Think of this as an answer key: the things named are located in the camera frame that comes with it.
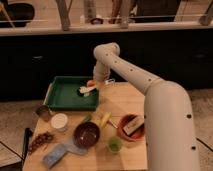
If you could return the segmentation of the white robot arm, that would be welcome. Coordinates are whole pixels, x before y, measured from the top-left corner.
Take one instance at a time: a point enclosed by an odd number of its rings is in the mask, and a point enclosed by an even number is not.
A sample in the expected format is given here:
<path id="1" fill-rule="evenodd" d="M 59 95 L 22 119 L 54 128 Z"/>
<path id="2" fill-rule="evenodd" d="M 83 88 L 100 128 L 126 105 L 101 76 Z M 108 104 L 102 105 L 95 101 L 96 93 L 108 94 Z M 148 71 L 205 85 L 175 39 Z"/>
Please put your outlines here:
<path id="1" fill-rule="evenodd" d="M 116 43 L 94 48 L 93 78 L 103 82 L 115 71 L 145 96 L 148 171 L 201 171 L 192 104 L 187 91 L 120 57 Z"/>

